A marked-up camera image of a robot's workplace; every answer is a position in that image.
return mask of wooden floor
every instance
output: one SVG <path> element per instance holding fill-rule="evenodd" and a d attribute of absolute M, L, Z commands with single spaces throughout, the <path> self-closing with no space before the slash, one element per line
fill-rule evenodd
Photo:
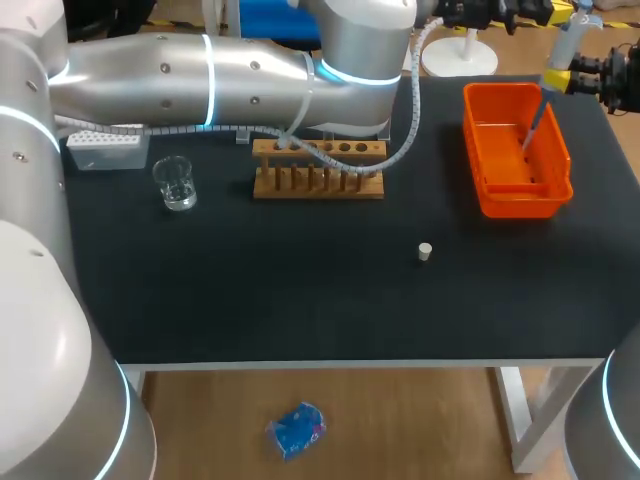
<path fill-rule="evenodd" d="M 196 22 L 199 4 L 161 0 L 156 14 Z M 172 12 L 182 18 L 167 18 Z M 638 21 L 640 10 L 605 18 Z M 451 34 L 441 30 L 434 38 Z M 498 73 L 534 74 L 555 35 L 520 29 L 508 37 L 491 29 L 480 39 L 497 52 Z M 582 51 L 605 56 L 639 36 L 637 29 L 590 32 Z M 640 173 L 640 115 L 610 120 Z M 527 372 L 530 390 L 543 374 Z M 162 373 L 150 376 L 145 400 L 158 436 L 158 480 L 521 478 L 511 472 L 495 378 L 485 369 Z M 328 432 L 284 464 L 264 429 L 300 401 L 324 412 Z M 531 478 L 567 480 L 561 454 Z"/>

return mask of test tube rack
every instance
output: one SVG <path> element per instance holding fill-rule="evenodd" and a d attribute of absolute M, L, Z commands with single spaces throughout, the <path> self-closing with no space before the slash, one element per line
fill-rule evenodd
<path fill-rule="evenodd" d="M 371 165 L 387 159 L 384 141 L 309 140 L 311 146 L 350 165 Z M 253 156 L 260 159 L 256 169 L 253 198 L 304 200 L 382 200 L 382 172 L 350 174 L 316 167 L 313 156 L 294 144 L 280 148 L 274 140 L 254 140 Z M 292 160 L 306 161 L 304 167 Z"/>

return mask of black tabletop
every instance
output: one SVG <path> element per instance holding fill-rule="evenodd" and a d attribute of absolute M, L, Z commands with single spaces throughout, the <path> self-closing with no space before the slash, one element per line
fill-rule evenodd
<path fill-rule="evenodd" d="M 67 158 L 81 289 L 116 359 L 607 355 L 640 318 L 640 189 L 600 106 L 553 105 L 570 204 L 547 221 L 494 221 L 471 180 L 466 82 L 423 80 L 419 135 L 385 172 L 384 201 L 254 201 L 257 161 L 232 136 L 154 138 L 138 171 L 80 173 Z M 403 79 L 392 150 L 409 109 Z M 193 162 L 190 212 L 168 213 L 152 180 L 169 154 Z M 421 242 L 434 249 L 424 265 Z"/>

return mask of orange basket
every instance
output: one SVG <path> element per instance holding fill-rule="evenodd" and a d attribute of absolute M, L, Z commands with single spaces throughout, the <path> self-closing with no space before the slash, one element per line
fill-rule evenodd
<path fill-rule="evenodd" d="M 573 196 L 571 159 L 549 105 L 522 151 L 541 99 L 534 83 L 471 83 L 464 88 L 464 138 L 487 217 L 549 218 Z"/>

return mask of white small cap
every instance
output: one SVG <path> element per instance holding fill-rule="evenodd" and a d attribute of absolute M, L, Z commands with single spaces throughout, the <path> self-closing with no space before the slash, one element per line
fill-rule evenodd
<path fill-rule="evenodd" d="M 431 255 L 432 251 L 433 247 L 430 243 L 421 243 L 418 246 L 418 257 L 420 258 L 420 261 L 426 262 L 427 260 L 429 260 L 429 255 Z"/>

